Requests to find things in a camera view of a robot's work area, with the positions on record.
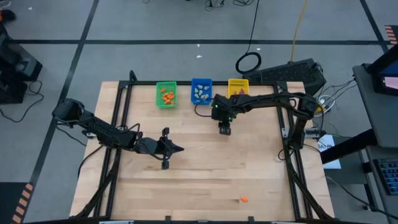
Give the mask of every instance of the orange object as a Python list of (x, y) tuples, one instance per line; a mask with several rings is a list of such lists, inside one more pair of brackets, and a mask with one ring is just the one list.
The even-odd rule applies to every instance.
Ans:
[(248, 198), (247, 197), (241, 197), (242, 202), (248, 202)]

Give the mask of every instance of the black metal frame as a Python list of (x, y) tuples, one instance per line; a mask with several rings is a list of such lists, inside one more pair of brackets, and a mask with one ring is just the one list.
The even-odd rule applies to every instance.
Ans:
[[(127, 121), (127, 115), (128, 115), (128, 111), (129, 111), (129, 106), (130, 106), (130, 99), (131, 99), (131, 92), (132, 92), (132, 88), (134, 85), (156, 85), (158, 81), (137, 81), (137, 78), (135, 77), (134, 73), (131, 71), (130, 72), (130, 80), (128, 81), (119, 81), (119, 85), (118, 85), (118, 92), (116, 94), (116, 101), (114, 104), (114, 111), (113, 111), (113, 116), (112, 116), (112, 122), (111, 124), (113, 126), (116, 125), (116, 123), (118, 122), (118, 113), (119, 113), (119, 108), (121, 105), (121, 96), (123, 93), (123, 90), (125, 88), (127, 88), (127, 94), (126, 94), (126, 99), (124, 102), (124, 109), (123, 109), (123, 116), (122, 116), (122, 120), (121, 120), (121, 126), (125, 126), (126, 125), (126, 121)], [(191, 85), (191, 81), (177, 81), (177, 85)], [(278, 85), (280, 85), (281, 82), (267, 82), (267, 83), (250, 83), (250, 85), (253, 86), (272, 86), (274, 89), (274, 92), (277, 93), (278, 92)], [(217, 86), (217, 85), (228, 85), (227, 81), (213, 81), (213, 85)], [(285, 123), (284, 123), (284, 117), (282, 114), (282, 108), (281, 107), (277, 107), (277, 114), (278, 114), (278, 119), (279, 119), (279, 126), (280, 126), (280, 135), (282, 136), (282, 128), (285, 127)], [(289, 124), (292, 125), (293, 124), (293, 117), (289, 116)], [(282, 144), (283, 144), (283, 148), (284, 148), (284, 154), (285, 154), (285, 164), (286, 164), (286, 168), (289, 166), (289, 164), (292, 164), (291, 158), (289, 156), (289, 148), (286, 145), (286, 142), (284, 141), (283, 138), (282, 139)], [(108, 168), (109, 168), (109, 162), (110, 162), (110, 158), (111, 158), (111, 150), (110, 148), (106, 149), (105, 152), (105, 157), (104, 157), (104, 162), (103, 162), (103, 167), (102, 167), (102, 171), (101, 171), (101, 179), (99, 184), (101, 185), (106, 177), (106, 174), (108, 172)], [(114, 177), (114, 179), (111, 181), (111, 186), (109, 188), (109, 196), (108, 196), (108, 201), (106, 204), (106, 215), (105, 217), (110, 220), (111, 218), (111, 214), (112, 214), (112, 208), (113, 208), (113, 201), (114, 201), (114, 194), (116, 191), (116, 182), (117, 182), (117, 171), (119, 169), (119, 162), (120, 160), (117, 160), (116, 158), (120, 158), (121, 157), (121, 149), (116, 149), (116, 155), (115, 155), (115, 160), (114, 162), (116, 162), (116, 175)], [(298, 170), (298, 175), (300, 177), (300, 180), (304, 183), (304, 185), (306, 185), (306, 181), (305, 181), (305, 174), (304, 174), (304, 169), (303, 169), (303, 164), (302, 164), (302, 158), (300, 155), (300, 151), (295, 151), (295, 160), (297, 163), (297, 170)], [(300, 215), (300, 208), (299, 208), (299, 201), (297, 198), (297, 191), (296, 191), (296, 187), (295, 187), (295, 183), (292, 180), (292, 178), (288, 175), (289, 178), (289, 187), (290, 187), (290, 194), (292, 197), (292, 206), (293, 206), (293, 212), (294, 212), (294, 217), (295, 220), (299, 220), (301, 219), (301, 215)], [(305, 205), (305, 212), (306, 212), (306, 218), (313, 218), (312, 217), (312, 209), (310, 207), (310, 204), (307, 202), (307, 200), (305, 198), (303, 198), (304, 200), (304, 205)], [(95, 206), (94, 209), (94, 217), (100, 217), (100, 210), (101, 210), (101, 203), (102, 203), (102, 198), (98, 200), (98, 203)], [(170, 216), (166, 216), (165, 220), (159, 220), (159, 221), (155, 221), (155, 222), (171, 222), (171, 217)], [(248, 222), (249, 223), (269, 223), (269, 222), (255, 222), (254, 221), (254, 217), (248, 217)], [(228, 222), (228, 223), (247, 223), (247, 222)]]

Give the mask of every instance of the wooden tabletop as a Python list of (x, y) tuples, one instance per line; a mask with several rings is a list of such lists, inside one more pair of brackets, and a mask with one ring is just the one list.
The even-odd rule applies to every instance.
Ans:
[[(109, 123), (117, 87), (118, 82), (102, 84), (95, 110), (97, 117)], [(288, 83), (288, 88), (290, 92), (303, 91), (302, 83)], [(232, 134), (223, 136), (218, 133), (216, 121), (193, 112), (190, 89), (178, 86), (177, 107), (159, 109), (155, 105), (155, 85), (133, 86), (127, 125), (140, 123), (144, 137), (156, 140), (163, 128), (169, 127), (169, 139), (185, 150), (172, 156), (168, 170), (162, 170), (160, 161), (149, 155), (123, 151), (111, 218), (164, 220), (170, 215), (172, 220), (246, 221), (248, 216), (256, 221), (294, 220), (286, 166), (277, 158), (282, 140), (276, 108), (239, 114), (231, 123)], [(226, 95), (227, 86), (213, 86), (215, 93)], [(271, 93), (271, 86), (250, 86), (250, 95)], [(200, 105), (197, 111), (210, 114), (211, 106)], [(317, 147), (313, 139), (305, 143)], [(88, 140), (85, 156), (98, 146), (96, 139)], [(104, 152), (97, 152), (85, 162), (70, 215), (76, 215), (98, 188)], [(333, 216), (319, 153), (304, 146), (301, 155), (309, 191)], [(305, 217), (298, 188), (297, 192), (301, 216)], [(104, 193), (101, 214), (107, 199), (108, 192)]]

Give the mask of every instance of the table leg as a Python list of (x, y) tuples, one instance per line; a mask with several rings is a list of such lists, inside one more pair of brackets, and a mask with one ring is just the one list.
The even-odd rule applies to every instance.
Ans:
[(377, 145), (376, 136), (374, 135), (373, 129), (369, 129), (347, 141), (321, 152), (322, 164), (334, 161), (353, 152), (358, 152), (366, 146), (375, 145)]

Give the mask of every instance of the black keyboard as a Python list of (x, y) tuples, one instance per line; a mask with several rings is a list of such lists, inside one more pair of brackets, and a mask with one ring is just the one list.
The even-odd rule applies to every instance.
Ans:
[(398, 195), (398, 158), (375, 159), (374, 164), (387, 194)]

